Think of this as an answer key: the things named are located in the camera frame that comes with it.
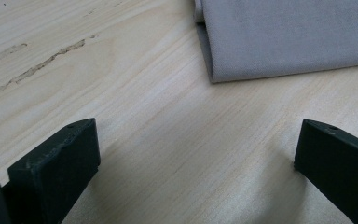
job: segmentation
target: brown stain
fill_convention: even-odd
[[[17,77],[13,77],[7,84],[0,86],[0,92],[3,91],[4,89],[6,89],[10,84],[12,83],[16,83],[16,84],[20,84],[24,79],[26,79],[27,77],[31,77],[33,74],[35,74],[37,71],[39,71],[40,69],[44,68],[45,66],[47,66],[49,63],[51,63],[52,61],[54,61],[56,59],[57,56],[59,55],[63,55],[66,54],[67,52],[73,50],[73,49],[78,49],[83,47],[86,44],[85,39],[80,40],[79,42],[68,46],[64,49],[60,49],[60,51],[58,51],[57,53],[55,53],[54,55],[52,55],[51,57],[49,57],[47,60],[45,60],[44,62],[37,64],[34,67],[31,67],[30,69],[28,69],[26,72],[22,73],[21,75],[17,76]]]
[[[0,61],[4,58],[6,58],[8,55],[15,53],[17,51],[22,50],[23,48],[27,47],[27,44],[20,44],[12,46],[8,49],[5,49],[4,51],[0,52]]]

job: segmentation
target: folded fabric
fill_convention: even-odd
[[[358,0],[196,0],[212,82],[358,65]]]

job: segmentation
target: table surface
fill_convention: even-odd
[[[303,119],[358,137],[358,67],[210,84],[192,0],[0,0],[0,183],[68,123],[102,164],[63,223],[351,223],[293,161]]]

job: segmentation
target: wooden table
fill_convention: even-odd
[[[64,223],[350,223],[293,169],[302,119],[358,136],[358,67],[212,85],[192,0],[0,0],[0,183],[97,119]]]

